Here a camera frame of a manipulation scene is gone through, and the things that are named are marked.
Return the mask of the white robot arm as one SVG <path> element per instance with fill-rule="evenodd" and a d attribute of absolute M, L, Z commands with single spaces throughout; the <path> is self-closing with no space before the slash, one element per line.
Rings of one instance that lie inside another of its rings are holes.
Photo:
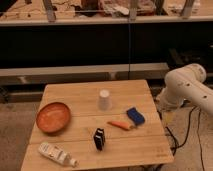
<path fill-rule="evenodd" d="M 173 69 L 165 75 L 165 87 L 156 97 L 156 108 L 164 125 L 174 120 L 175 110 L 183 105 L 184 100 L 213 116 L 213 89 L 203 84 L 206 76 L 204 67 L 197 63 Z"/>

